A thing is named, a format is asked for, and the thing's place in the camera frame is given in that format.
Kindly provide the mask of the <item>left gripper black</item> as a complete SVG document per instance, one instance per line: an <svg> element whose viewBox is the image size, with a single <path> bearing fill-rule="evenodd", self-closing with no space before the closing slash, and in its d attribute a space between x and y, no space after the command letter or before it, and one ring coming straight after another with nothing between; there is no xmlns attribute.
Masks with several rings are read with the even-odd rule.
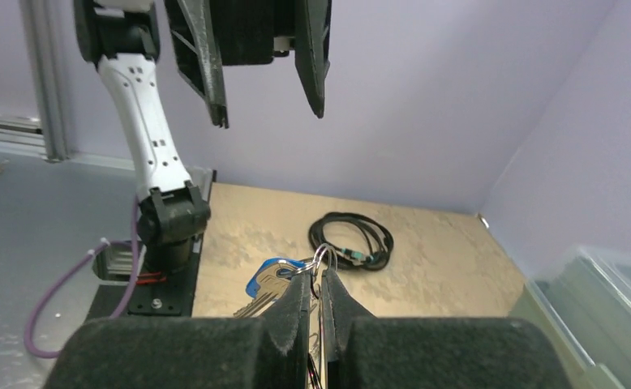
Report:
<svg viewBox="0 0 631 389"><path fill-rule="evenodd" d="M312 112L324 117L331 1L165 0L178 73L214 126L229 115L223 66L268 65L290 55Z"/></svg>

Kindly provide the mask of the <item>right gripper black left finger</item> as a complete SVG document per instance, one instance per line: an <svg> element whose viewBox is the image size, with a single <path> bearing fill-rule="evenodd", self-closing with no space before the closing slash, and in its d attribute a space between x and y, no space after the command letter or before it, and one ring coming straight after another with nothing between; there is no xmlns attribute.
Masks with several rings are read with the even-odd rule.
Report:
<svg viewBox="0 0 631 389"><path fill-rule="evenodd" d="M67 341L46 388L304 388L310 278L254 318L92 320Z"/></svg>

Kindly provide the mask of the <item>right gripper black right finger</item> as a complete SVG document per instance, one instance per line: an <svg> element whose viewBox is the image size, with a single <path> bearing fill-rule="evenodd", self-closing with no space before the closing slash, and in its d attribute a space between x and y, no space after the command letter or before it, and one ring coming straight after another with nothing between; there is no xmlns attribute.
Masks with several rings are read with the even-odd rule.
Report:
<svg viewBox="0 0 631 389"><path fill-rule="evenodd" d="M333 270L321 279L327 388L570 388L534 324L506 317L376 317Z"/></svg>

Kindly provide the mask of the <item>silver metal key holder plate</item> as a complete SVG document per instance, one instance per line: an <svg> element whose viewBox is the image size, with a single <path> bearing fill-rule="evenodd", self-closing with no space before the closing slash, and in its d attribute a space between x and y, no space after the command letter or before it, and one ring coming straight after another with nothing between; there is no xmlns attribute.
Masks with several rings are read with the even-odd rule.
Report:
<svg viewBox="0 0 631 389"><path fill-rule="evenodd" d="M324 324L318 300L311 301L310 335L308 337L308 380L311 388L325 389L327 384L327 362L324 351Z"/></svg>

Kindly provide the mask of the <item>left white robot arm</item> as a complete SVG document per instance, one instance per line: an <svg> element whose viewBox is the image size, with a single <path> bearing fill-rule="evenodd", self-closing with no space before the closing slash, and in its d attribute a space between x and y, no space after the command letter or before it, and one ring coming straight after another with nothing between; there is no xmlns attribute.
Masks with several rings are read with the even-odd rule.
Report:
<svg viewBox="0 0 631 389"><path fill-rule="evenodd" d="M120 117L136 175L136 232L152 271L187 265L210 207L178 154L158 92L161 54L152 1L76 1L75 32ZM167 1L178 73L203 99L214 126L229 126L223 70L293 56L308 104L324 116L329 1Z"/></svg>

